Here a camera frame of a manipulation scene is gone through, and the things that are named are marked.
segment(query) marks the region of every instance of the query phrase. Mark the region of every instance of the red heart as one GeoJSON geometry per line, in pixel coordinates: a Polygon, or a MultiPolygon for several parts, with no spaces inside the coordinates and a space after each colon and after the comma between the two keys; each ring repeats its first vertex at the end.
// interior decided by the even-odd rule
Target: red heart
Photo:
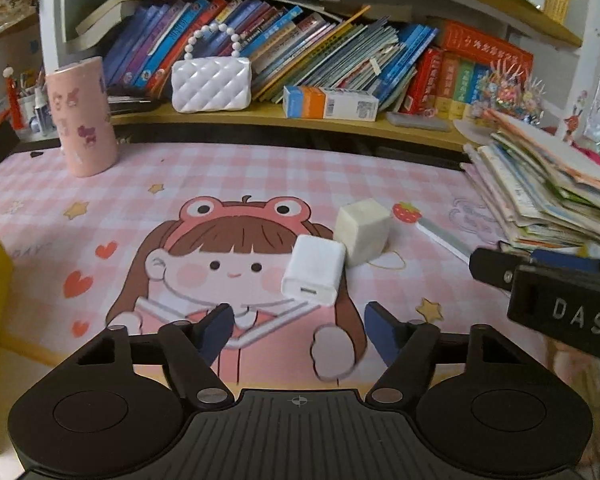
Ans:
{"type": "Polygon", "coordinates": [[[118,248],[117,242],[109,242],[107,245],[99,245],[96,247],[96,256],[103,260],[108,260],[118,248]]]}
{"type": "Polygon", "coordinates": [[[82,337],[86,334],[88,329],[88,321],[74,321],[74,324],[71,325],[71,333],[74,335],[74,337],[82,337]]]}
{"type": "Polygon", "coordinates": [[[66,277],[66,280],[64,280],[64,286],[62,287],[64,297],[75,298],[76,296],[80,296],[89,290],[91,285],[93,285],[92,276],[85,276],[83,278],[82,273],[79,270],[74,270],[74,272],[69,274],[66,277]]]}

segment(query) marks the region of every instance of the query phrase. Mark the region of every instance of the brown hair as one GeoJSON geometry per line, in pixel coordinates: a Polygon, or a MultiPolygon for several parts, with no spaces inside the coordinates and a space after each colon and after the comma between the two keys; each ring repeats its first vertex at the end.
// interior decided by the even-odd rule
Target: brown hair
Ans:
{"type": "MultiPolygon", "coordinates": [[[[249,196],[242,197],[241,202],[222,202],[224,206],[248,205],[263,208],[266,202],[247,202],[249,196]]],[[[163,222],[144,239],[136,256],[131,262],[126,280],[120,295],[107,313],[109,324],[118,314],[135,309],[138,298],[146,298],[149,293],[149,278],[144,263],[147,256],[158,248],[163,248],[169,236],[182,224],[182,220],[163,222]]],[[[308,220],[302,225],[313,236],[331,239],[331,230],[321,224],[313,224],[308,220]]],[[[225,216],[202,222],[183,235],[169,250],[173,256],[184,256],[200,249],[209,253],[290,253],[296,243],[297,235],[290,229],[273,220],[251,216],[225,216]]],[[[336,325],[349,335],[358,362],[366,350],[365,329],[356,306],[347,292],[347,279],[342,275],[340,290],[335,306],[336,325]]]]}

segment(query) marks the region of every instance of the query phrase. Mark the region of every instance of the pink cheek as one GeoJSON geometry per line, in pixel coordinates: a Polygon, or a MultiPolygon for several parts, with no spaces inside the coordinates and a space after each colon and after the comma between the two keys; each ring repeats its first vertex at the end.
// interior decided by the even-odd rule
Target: pink cheek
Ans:
{"type": "Polygon", "coordinates": [[[208,269],[199,264],[185,264],[176,272],[176,281],[182,288],[197,288],[206,281],[208,269]]]}
{"type": "Polygon", "coordinates": [[[285,269],[283,267],[273,267],[272,269],[265,270],[260,277],[262,288],[272,294],[280,292],[280,285],[282,284],[282,277],[284,275],[285,269]]]}

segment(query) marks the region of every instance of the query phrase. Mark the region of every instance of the pink cylinder container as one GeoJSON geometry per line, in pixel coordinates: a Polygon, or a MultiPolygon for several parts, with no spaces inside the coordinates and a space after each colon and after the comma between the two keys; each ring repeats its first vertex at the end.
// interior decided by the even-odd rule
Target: pink cylinder container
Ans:
{"type": "Polygon", "coordinates": [[[91,176],[113,166],[118,145],[102,58],[91,57],[47,74],[46,88],[69,173],[91,176]]]}

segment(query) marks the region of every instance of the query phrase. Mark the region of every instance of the desk mat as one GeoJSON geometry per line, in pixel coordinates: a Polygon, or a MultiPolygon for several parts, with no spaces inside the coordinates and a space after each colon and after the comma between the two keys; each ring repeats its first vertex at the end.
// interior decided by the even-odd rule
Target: desk mat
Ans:
{"type": "Polygon", "coordinates": [[[67,173],[60,150],[0,165],[0,239],[14,261],[5,348],[56,365],[108,322],[147,333],[227,302],[237,322],[214,370],[228,385],[364,393],[385,370],[361,316],[379,301],[444,332],[488,323],[551,368],[561,356],[569,382],[587,367],[507,320],[507,297],[417,229],[422,215],[472,248],[497,242],[499,226],[459,171],[295,148],[120,148],[115,167],[84,179],[67,173]],[[339,206],[369,197],[394,212],[386,252],[346,270],[335,307],[285,303],[280,279],[298,232],[289,226],[330,237],[339,206]]]}

